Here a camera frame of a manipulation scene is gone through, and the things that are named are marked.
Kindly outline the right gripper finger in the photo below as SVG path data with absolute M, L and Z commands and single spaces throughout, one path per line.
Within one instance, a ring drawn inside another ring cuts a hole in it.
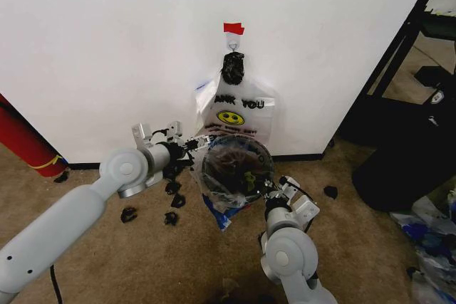
M 270 199 L 276 196 L 275 183 L 269 179 L 266 179 L 259 188 L 259 193 L 264 199 Z
M 288 195 L 289 183 L 287 177 L 280 177 L 279 183 L 276 186 L 275 197 L 285 197 L 289 198 Z

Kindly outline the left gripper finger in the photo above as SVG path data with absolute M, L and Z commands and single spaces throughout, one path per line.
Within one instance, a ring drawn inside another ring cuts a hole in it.
M 188 152 L 189 161 L 191 161 L 190 171 L 193 174 L 199 174 L 202 171 L 202 154 L 199 152 Z
M 209 147 L 213 140 L 215 139 L 214 135 L 198 135 L 190 138 L 185 142 L 186 150 L 200 150 L 206 147 Z

